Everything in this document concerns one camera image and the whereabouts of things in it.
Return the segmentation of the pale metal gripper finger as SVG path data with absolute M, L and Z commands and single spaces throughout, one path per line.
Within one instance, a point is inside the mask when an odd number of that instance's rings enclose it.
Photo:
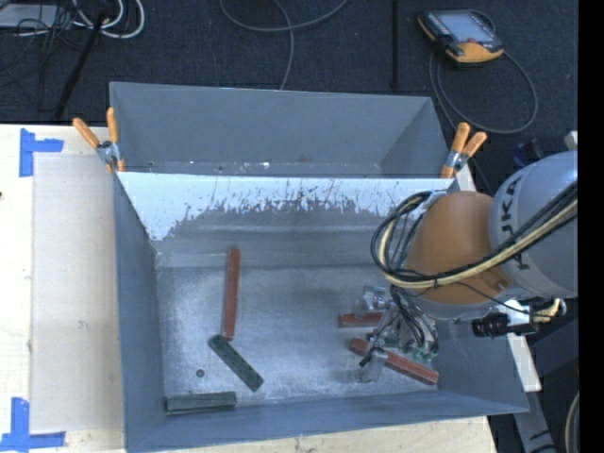
M 361 310 L 363 312 L 378 312 L 390 308 L 390 299 L 384 288 L 364 286 L 361 294 Z
M 388 353 L 385 349 L 369 343 L 360 362 L 359 381 L 362 383 L 378 382 L 387 359 Z

